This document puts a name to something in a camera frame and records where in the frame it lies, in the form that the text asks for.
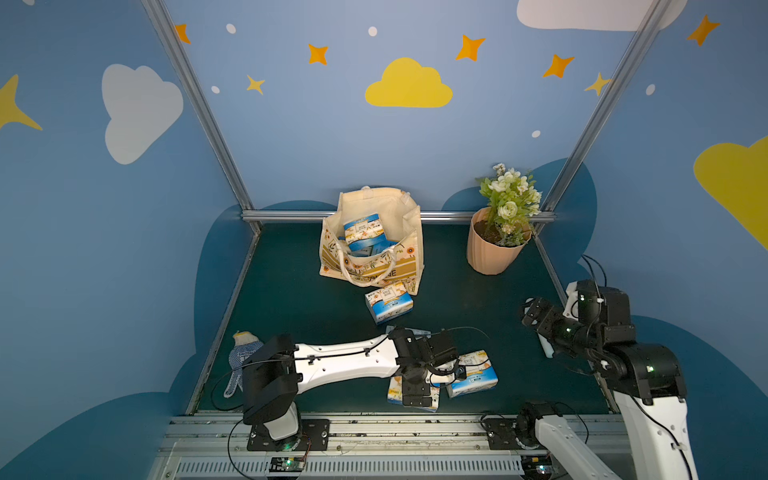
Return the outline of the floral tissue pack bottom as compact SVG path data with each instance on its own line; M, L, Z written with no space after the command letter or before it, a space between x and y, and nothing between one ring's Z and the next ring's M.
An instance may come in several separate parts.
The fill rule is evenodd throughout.
M464 368L465 377L446 385L449 398L492 390L498 385L498 376L485 350L461 355L458 366Z

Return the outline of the cream floral canvas bag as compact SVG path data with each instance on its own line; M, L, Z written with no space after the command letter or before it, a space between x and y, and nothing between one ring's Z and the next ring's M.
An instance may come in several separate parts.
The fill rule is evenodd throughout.
M339 196L322 222L320 274L358 287L401 282L418 293L424 269L421 210L396 188L364 187Z

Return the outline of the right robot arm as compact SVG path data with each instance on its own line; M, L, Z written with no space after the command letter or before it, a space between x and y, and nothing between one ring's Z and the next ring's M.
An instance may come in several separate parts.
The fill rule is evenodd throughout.
M640 343L628 295L591 281L572 282L560 308L541 298L522 306L521 322L550 358L582 358L603 380L625 425L639 479L698 476L687 429L687 388L675 354Z

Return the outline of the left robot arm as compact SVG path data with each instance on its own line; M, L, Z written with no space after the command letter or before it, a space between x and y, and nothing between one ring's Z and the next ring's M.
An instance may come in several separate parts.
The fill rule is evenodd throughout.
M433 391L466 378L449 332L417 335L396 327L359 342L311 345L289 334L272 338L244 361L242 423L272 442L298 436L295 398L314 388L358 378L401 381L405 406L433 405Z

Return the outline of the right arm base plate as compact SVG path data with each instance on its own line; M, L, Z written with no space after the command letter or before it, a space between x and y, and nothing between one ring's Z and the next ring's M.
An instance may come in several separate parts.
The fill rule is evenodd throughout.
M480 417L479 424L485 431L490 450L535 450L540 444L525 431L518 432L516 420L490 414Z

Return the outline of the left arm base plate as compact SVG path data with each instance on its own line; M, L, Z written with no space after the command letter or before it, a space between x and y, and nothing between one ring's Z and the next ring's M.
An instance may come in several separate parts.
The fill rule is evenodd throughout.
M327 418L302 419L298 432L282 440L273 440L268 429L263 425L251 427L248 451L290 452L290 451L326 451L328 447L330 420Z

